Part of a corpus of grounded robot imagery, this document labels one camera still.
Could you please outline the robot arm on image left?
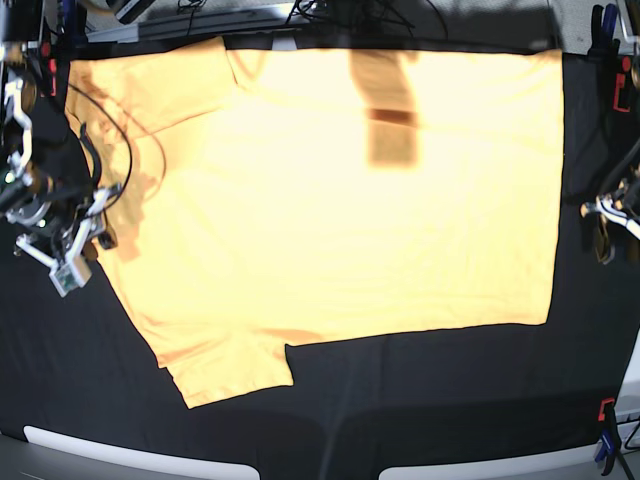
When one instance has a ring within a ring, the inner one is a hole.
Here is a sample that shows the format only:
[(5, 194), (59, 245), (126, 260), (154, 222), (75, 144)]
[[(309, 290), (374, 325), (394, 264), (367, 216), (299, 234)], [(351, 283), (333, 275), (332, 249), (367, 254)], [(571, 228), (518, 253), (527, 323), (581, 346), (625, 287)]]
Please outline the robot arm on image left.
[(33, 136), (30, 113), (42, 80), (31, 71), (33, 59), (27, 44), (1, 46), (1, 159), (5, 164), (1, 169), (1, 217), (26, 229), (16, 239), (18, 250), (46, 266), (52, 280), (80, 288), (91, 276), (86, 246), (95, 238), (107, 248), (115, 246), (105, 211), (119, 200), (124, 186), (99, 185), (101, 159), (85, 125), (80, 127), (78, 140), (93, 162), (89, 180), (67, 185), (38, 166), (38, 154), (62, 148), (65, 142)]

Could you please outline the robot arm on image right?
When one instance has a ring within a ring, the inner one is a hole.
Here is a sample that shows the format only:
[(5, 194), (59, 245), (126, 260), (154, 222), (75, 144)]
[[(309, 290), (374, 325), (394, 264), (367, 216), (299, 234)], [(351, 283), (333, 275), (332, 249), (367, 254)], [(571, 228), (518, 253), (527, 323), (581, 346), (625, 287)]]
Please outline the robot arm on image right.
[(632, 262), (639, 261), (638, 141), (606, 175), (595, 199), (580, 206), (580, 215), (597, 218), (594, 252), (600, 264), (607, 265), (616, 256), (616, 240), (609, 233), (610, 226), (630, 235), (625, 255)]

